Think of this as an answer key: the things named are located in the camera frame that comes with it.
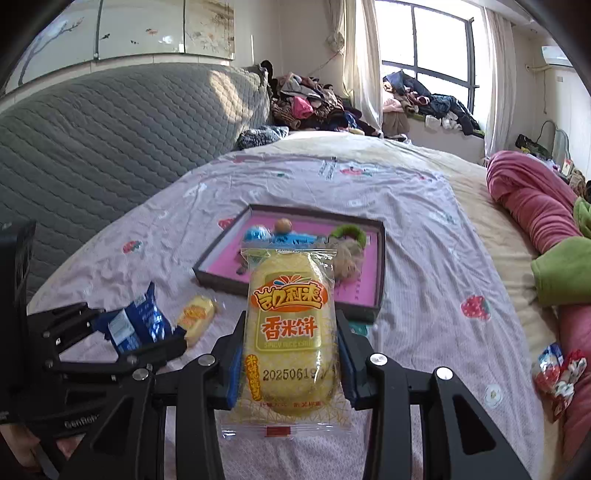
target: gray mattress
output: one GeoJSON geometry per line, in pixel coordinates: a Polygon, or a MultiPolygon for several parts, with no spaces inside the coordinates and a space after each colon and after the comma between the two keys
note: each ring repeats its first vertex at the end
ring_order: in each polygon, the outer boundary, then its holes
{"type": "Polygon", "coordinates": [[[267,123],[266,81],[160,63],[92,73],[0,115],[0,223],[35,219],[29,297],[106,225],[267,123]]]}

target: blue snack bag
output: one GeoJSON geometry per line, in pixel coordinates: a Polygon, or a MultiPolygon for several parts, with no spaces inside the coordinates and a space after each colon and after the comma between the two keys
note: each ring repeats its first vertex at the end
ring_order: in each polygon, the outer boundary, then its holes
{"type": "Polygon", "coordinates": [[[156,305],[154,289],[154,282],[150,282],[146,293],[123,310],[99,316],[92,322],[93,330],[104,333],[118,353],[130,352],[170,336],[172,328],[156,305]]]}

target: screw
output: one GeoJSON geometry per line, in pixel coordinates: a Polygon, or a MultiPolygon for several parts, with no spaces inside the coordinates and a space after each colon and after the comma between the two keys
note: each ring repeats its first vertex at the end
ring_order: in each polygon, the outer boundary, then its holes
{"type": "Polygon", "coordinates": [[[374,365],[385,365],[388,363],[388,357],[385,356],[383,353],[374,353],[372,356],[369,357],[369,361],[372,362],[374,365]]]}
{"type": "Polygon", "coordinates": [[[134,380],[141,382],[150,376],[150,372],[148,372],[145,368],[138,368],[132,375],[134,380]]]}
{"type": "Polygon", "coordinates": [[[216,358],[210,353],[206,353],[205,355],[202,355],[197,359],[197,363],[202,367],[209,367],[210,365],[213,365],[215,362],[216,358]]]}
{"type": "Polygon", "coordinates": [[[453,372],[448,367],[439,367],[436,374],[442,380],[451,380],[453,377],[453,372]]]}

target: window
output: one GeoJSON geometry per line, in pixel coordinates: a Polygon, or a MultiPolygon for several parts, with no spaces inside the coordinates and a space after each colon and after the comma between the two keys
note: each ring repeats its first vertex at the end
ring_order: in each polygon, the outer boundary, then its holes
{"type": "Polygon", "coordinates": [[[431,93],[452,95],[474,111],[476,61],[471,5],[458,0],[376,0],[382,77],[403,69],[431,93]],[[454,8],[443,12],[429,5],[454,8]]]}

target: pile of clothes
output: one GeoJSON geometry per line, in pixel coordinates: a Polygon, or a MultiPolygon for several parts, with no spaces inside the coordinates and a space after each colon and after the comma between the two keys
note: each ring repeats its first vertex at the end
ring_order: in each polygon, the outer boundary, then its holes
{"type": "Polygon", "coordinates": [[[322,84],[318,78],[309,78],[289,72],[273,77],[273,66],[261,63],[269,74],[271,113],[277,125],[291,130],[346,131],[358,135],[374,135],[373,127],[361,120],[361,112],[335,94],[332,85],[322,84]]]}
{"type": "Polygon", "coordinates": [[[425,117],[427,128],[439,127],[462,130],[464,135],[484,138],[478,122],[470,111],[455,97],[432,94],[417,79],[402,70],[386,75],[384,83],[382,130],[387,137],[408,133],[408,117],[425,117]]]}

